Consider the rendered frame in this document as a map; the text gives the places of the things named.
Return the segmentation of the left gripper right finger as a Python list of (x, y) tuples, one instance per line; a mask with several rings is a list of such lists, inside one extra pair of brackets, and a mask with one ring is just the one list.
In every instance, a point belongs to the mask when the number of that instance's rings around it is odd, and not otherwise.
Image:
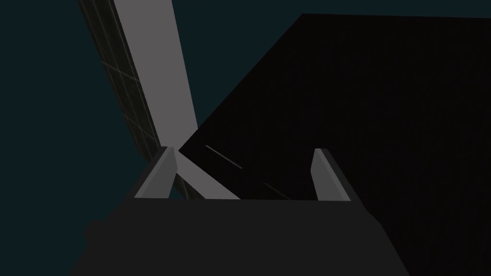
[(320, 201), (360, 201), (327, 149), (315, 149), (310, 173)]

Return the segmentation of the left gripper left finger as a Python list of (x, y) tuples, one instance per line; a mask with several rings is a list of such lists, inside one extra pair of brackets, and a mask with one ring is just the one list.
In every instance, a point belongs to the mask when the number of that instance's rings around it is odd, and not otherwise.
[(145, 167), (127, 198), (168, 198), (177, 173), (173, 147), (161, 147)]

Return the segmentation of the black flat panel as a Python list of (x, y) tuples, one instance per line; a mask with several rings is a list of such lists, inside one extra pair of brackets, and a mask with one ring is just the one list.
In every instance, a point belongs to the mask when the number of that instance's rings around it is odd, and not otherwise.
[(180, 152), (240, 199), (320, 199), (327, 149), (410, 276), (491, 276), (491, 18), (302, 14)]

